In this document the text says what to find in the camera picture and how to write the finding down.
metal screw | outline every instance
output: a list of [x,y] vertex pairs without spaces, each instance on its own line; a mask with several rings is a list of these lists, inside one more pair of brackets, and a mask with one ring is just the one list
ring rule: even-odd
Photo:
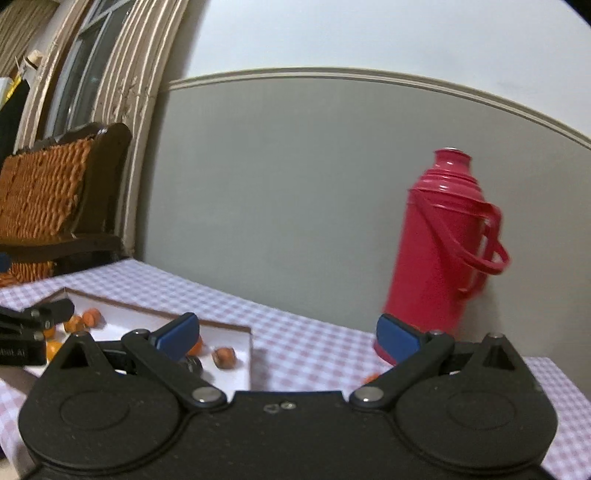
[[269,403],[262,408],[266,413],[270,413],[271,415],[275,413],[279,413],[281,407],[277,403]]
[[357,397],[361,401],[373,402],[381,400],[384,396],[384,391],[381,388],[366,385],[355,390],[353,392],[353,395],[355,395],[355,397]]
[[281,402],[280,407],[283,408],[283,410],[293,410],[297,407],[297,405],[292,401],[285,401]]
[[222,392],[215,387],[199,387],[193,390],[191,396],[199,403],[212,403],[222,397]]

wall molding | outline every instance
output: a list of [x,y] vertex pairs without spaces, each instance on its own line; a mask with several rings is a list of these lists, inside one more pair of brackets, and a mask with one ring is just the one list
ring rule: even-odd
[[565,137],[570,138],[583,147],[591,150],[591,138],[585,134],[582,134],[578,130],[569,127],[555,118],[533,110],[520,103],[513,102],[512,100],[508,100],[491,93],[483,92],[482,90],[459,85],[457,83],[446,82],[445,80],[437,80],[409,73],[397,73],[371,69],[353,69],[345,67],[290,67],[241,70],[238,72],[214,73],[200,77],[172,80],[168,83],[162,84],[159,93],[173,92],[175,90],[200,87],[204,85],[214,85],[217,83],[282,78],[316,78],[355,80],[358,82],[377,82],[445,93],[447,95],[453,95],[458,98],[482,103],[484,105],[518,115],[522,118],[525,118],[526,120],[530,120],[536,124],[550,128],[560,135],[564,135]]

gray wall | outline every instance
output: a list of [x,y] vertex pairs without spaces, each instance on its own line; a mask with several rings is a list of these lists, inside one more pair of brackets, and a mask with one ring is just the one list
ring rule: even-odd
[[466,314],[591,393],[591,152],[481,103],[405,86],[258,79],[162,93],[139,257],[191,280],[371,331],[407,188],[433,150],[473,155],[513,264]]

table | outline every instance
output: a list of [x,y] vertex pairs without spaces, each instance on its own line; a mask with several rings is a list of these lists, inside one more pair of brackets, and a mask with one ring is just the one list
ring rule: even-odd
[[[252,328],[254,390],[342,390],[348,396],[389,365],[375,355],[373,335],[241,299],[136,260],[0,290],[0,304],[23,309],[68,286],[112,300]],[[559,427],[544,467],[560,480],[591,476],[591,403],[549,358],[526,358],[558,412]],[[0,371],[0,445],[19,473],[32,465],[18,432],[26,380]]]

chair backrest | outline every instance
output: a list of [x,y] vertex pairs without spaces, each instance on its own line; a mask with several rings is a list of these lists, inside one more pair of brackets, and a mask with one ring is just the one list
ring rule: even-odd
[[94,123],[8,157],[0,173],[0,237],[112,233],[131,133]]

